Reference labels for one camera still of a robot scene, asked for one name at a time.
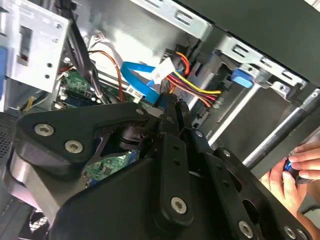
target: screw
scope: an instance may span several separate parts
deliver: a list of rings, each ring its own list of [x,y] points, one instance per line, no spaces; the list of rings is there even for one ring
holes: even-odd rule
[[[40,123],[34,127],[34,131],[40,136],[48,137],[54,134],[55,129],[49,124]]]
[[[65,150],[72,154],[79,154],[83,151],[84,146],[77,140],[69,140],[64,144]]]
[[[307,235],[300,229],[300,228],[296,228],[296,231],[301,235],[301,237],[303,238],[303,240],[308,240]]]
[[[294,231],[291,230],[290,227],[288,227],[287,225],[283,227],[285,233],[292,239],[296,239],[296,234],[294,233]]]
[[[56,23],[54,26],[55,26],[56,29],[61,29],[62,28],[61,24],[59,24],[59,23]]]
[[[240,221],[238,223],[240,231],[245,235],[248,239],[252,239],[254,237],[254,232],[251,227],[245,221]]]
[[[228,152],[227,150],[223,150],[224,155],[226,155],[228,158],[231,156],[230,152]]]
[[[144,114],[145,114],[144,111],[142,111],[142,110],[139,109],[139,108],[137,108],[135,111],[136,111],[138,114],[140,114],[140,115],[144,115]]]
[[[168,116],[166,119],[167,119],[170,123],[172,123],[172,124],[175,123],[174,120],[172,119],[172,117],[170,117],[170,116]]]
[[[178,214],[185,214],[187,212],[187,205],[186,203],[177,196],[174,196],[171,199],[171,207],[175,210]]]
[[[70,60],[69,57],[66,56],[66,57],[64,58],[63,62],[66,63],[66,64],[69,64],[69,63],[71,62],[71,60]]]
[[[204,136],[204,135],[202,134],[202,132],[200,132],[200,131],[198,131],[198,130],[195,131],[195,134],[197,134],[198,137],[200,137],[200,138],[202,138],[202,137]]]

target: finger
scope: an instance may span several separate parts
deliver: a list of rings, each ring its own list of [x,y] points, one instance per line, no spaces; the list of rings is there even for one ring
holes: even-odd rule
[[[307,195],[307,187],[308,184],[299,184],[297,187],[298,195],[300,197],[300,201],[302,202]]]
[[[299,176],[304,179],[320,179],[320,171],[319,170],[301,170],[299,171]]]
[[[284,197],[284,189],[282,182],[282,172],[284,170],[285,159],[282,159],[270,172],[270,191],[276,198]]]
[[[287,200],[299,199],[296,181],[287,171],[282,173],[283,176],[283,194]]]
[[[320,158],[316,160],[293,162],[291,167],[296,170],[320,170]]]
[[[320,158],[320,148],[310,151],[300,152],[289,157],[290,162],[303,162]]]
[[[319,149],[320,148],[320,141],[315,141],[307,144],[303,144],[301,146],[296,147],[294,150],[296,153],[303,153],[307,152],[313,149]]]
[[[265,175],[260,178],[260,182],[270,191],[270,172],[268,171]]]

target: blue drive latch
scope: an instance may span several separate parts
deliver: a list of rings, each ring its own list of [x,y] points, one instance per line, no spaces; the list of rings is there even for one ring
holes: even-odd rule
[[[244,86],[247,89],[250,89],[254,85],[253,76],[238,68],[233,71],[231,80],[233,82],[236,82],[237,84]]]
[[[4,91],[4,81],[6,77],[8,51],[3,46],[0,47],[0,100]]]

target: orange wire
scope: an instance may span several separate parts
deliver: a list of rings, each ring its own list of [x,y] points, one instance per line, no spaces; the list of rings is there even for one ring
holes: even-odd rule
[[[171,90],[170,90],[170,94],[172,94],[173,92],[174,92],[174,90],[176,89],[176,86],[173,86],[172,88],[171,88]]]
[[[65,66],[65,67],[61,68],[61,69],[59,70],[59,72],[69,71],[69,70],[72,69],[73,67],[74,67],[73,65],[71,65],[71,66]]]
[[[189,93],[189,94],[191,94],[191,95],[199,98],[202,102],[204,102],[204,104],[205,104],[208,108],[211,107],[210,104],[209,104],[209,102],[208,102],[207,100],[205,100],[203,97],[201,97],[201,96],[195,94],[194,92],[192,92],[192,91],[184,88],[183,86],[180,86],[180,85],[176,84],[176,83],[170,78],[170,75],[169,75],[169,77],[167,77],[166,79],[167,79],[168,81],[170,81],[170,82],[171,82],[173,85],[175,85],[176,87],[178,87],[178,88],[182,89],[183,91],[186,91],[187,93]]]
[[[189,63],[188,58],[185,55],[183,55],[181,52],[176,51],[175,53],[178,54],[179,56],[181,56],[181,60],[185,64],[184,74],[187,75],[188,73],[190,73],[190,63]]]
[[[105,55],[108,59],[110,59],[110,61],[113,63],[113,65],[114,65],[114,67],[115,67],[115,69],[116,69],[117,75],[118,75],[119,98],[120,98],[120,101],[121,101],[121,102],[125,102],[125,101],[126,101],[126,98],[125,98],[124,91],[123,91],[123,88],[122,88],[121,73],[120,73],[120,69],[119,69],[116,61],[115,61],[108,53],[106,53],[105,51],[102,51],[102,50],[94,50],[94,51],[90,51],[89,53],[91,53],[91,54],[95,54],[95,53],[103,54],[103,55]]]

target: blue clip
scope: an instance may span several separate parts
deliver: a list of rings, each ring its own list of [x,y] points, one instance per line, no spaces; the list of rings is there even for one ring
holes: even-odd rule
[[[240,69],[236,69],[233,71],[231,80],[244,86],[247,89],[250,89],[254,85],[252,82],[253,77]]]
[[[4,47],[0,47],[0,100],[4,91],[4,81],[6,77],[8,51]]]
[[[284,169],[285,169],[286,171],[289,171],[289,169],[291,168],[291,164],[292,164],[292,162],[289,161],[289,162],[285,165]]]
[[[130,70],[152,73],[154,69],[155,67],[153,66],[125,61],[120,70],[125,80],[127,80],[127,82],[136,90],[145,95],[145,99],[153,104],[158,100],[160,94],[153,90],[148,84],[144,84],[138,77],[132,74]]]

